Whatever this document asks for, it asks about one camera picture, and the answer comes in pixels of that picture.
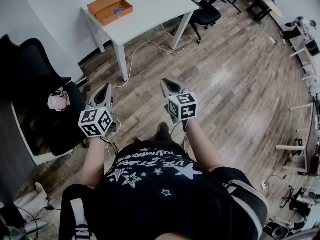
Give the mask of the blue handled scissors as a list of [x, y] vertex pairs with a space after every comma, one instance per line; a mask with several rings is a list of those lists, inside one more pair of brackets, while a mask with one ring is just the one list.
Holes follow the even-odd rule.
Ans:
[[122, 7], [122, 6], [117, 7], [117, 8], [115, 8], [115, 9], [113, 10], [113, 12], [112, 12], [110, 15], [108, 15], [107, 17], [111, 17], [111, 16], [113, 16], [113, 15], [117, 15], [117, 14], [119, 14], [120, 12], [122, 12], [122, 11], [124, 11], [124, 10], [125, 10], [125, 8]]

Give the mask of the black office chair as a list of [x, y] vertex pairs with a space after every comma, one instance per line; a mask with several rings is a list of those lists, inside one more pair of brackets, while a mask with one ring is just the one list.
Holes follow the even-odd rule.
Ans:
[[215, 1], [217, 0], [200, 0], [200, 2], [195, 2], [199, 6], [199, 9], [194, 11], [188, 23], [198, 36], [198, 40], [196, 41], [198, 44], [201, 43], [202, 38], [196, 24], [204, 26], [207, 30], [209, 25], [212, 27], [222, 17], [221, 13], [213, 6]]

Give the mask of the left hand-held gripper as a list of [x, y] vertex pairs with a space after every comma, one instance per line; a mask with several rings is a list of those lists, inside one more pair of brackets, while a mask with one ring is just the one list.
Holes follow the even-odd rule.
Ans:
[[80, 113], [78, 126], [88, 138], [105, 137], [119, 129], [117, 115], [112, 112], [112, 91], [111, 83], [100, 86]]

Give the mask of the grey cabinet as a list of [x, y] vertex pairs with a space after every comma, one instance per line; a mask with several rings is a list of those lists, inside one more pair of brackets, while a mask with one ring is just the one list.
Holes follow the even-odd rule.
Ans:
[[35, 167], [11, 103], [0, 99], [0, 201], [13, 202]]

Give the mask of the person's right leg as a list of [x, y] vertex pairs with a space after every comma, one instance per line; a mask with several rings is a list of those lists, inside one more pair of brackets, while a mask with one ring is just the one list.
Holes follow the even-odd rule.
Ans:
[[158, 130], [154, 137], [154, 140], [161, 142], [172, 142], [172, 137], [169, 131], [170, 129], [168, 124], [166, 122], [161, 122], [158, 126]]

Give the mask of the person's right forearm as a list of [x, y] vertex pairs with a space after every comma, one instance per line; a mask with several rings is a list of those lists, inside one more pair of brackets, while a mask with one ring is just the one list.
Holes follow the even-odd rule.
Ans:
[[220, 153], [194, 118], [188, 121], [185, 132], [194, 156], [200, 165], [210, 172], [224, 166]]

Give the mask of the orange cardboard box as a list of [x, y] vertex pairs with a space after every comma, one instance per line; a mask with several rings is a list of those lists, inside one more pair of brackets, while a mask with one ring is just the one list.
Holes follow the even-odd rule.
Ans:
[[[108, 17], [117, 7], [124, 7], [124, 11]], [[134, 11], [133, 6], [126, 0], [96, 0], [88, 4], [87, 8], [90, 14], [103, 26], [107, 26]]]

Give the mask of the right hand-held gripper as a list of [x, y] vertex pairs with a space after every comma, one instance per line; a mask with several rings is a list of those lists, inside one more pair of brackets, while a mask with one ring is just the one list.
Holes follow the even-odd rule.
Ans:
[[182, 82], [163, 78], [160, 81], [165, 109], [174, 124], [196, 118], [198, 99], [194, 92], [189, 92]]

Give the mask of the desk with light wood legs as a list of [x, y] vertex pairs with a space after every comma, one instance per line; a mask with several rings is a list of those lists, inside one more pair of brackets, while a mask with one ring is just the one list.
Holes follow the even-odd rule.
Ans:
[[302, 134], [302, 144], [276, 145], [275, 149], [289, 151], [291, 154], [300, 152], [301, 155], [293, 155], [293, 159], [289, 158], [282, 168], [284, 170], [308, 175], [312, 167], [312, 157], [314, 153], [316, 153], [318, 142], [320, 142], [320, 121], [315, 102], [292, 107], [289, 111], [293, 112], [303, 109], [310, 109], [310, 116], [307, 121], [307, 127], [296, 130], [298, 134]]

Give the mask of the white table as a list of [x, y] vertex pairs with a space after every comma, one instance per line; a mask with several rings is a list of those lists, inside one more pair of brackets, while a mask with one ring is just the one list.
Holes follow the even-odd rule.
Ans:
[[82, 11], [86, 16], [91, 35], [101, 53], [105, 52], [100, 33], [105, 33], [112, 41], [121, 76], [125, 82], [129, 80], [124, 46], [134, 38], [177, 17], [182, 21], [174, 36], [170, 48], [175, 50], [194, 11], [199, 6], [192, 0], [126, 0], [133, 6], [133, 12], [103, 26], [89, 12], [87, 2]]

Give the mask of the person's left forearm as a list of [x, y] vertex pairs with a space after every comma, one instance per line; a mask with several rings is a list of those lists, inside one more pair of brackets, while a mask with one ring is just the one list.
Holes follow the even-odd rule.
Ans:
[[79, 180], [81, 185], [95, 189], [104, 177], [105, 144], [100, 137], [90, 139], [87, 156]]

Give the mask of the white desk with black legs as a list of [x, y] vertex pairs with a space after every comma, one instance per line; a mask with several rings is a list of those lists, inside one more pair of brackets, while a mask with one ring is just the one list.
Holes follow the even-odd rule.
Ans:
[[[261, 11], [258, 14], [255, 14], [253, 9], [255, 7], [260, 7]], [[254, 0], [252, 5], [247, 9], [247, 13], [256, 22], [258, 25], [262, 24], [262, 19], [264, 19], [271, 12], [275, 12], [277, 16], [283, 18], [281, 11], [275, 4], [275, 0]]]

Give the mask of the pink headset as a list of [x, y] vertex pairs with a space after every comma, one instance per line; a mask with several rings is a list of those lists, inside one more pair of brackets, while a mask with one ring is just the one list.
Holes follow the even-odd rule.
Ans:
[[57, 112], [65, 111], [70, 104], [70, 97], [63, 87], [60, 87], [55, 93], [51, 94], [47, 102], [49, 109]]

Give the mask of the black star print t-shirt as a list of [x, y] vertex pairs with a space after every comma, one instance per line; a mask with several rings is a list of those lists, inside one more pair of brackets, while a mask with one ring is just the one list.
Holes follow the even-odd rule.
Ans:
[[258, 240], [268, 203], [235, 168], [212, 172], [172, 142], [125, 147], [95, 189], [62, 196], [59, 240]]

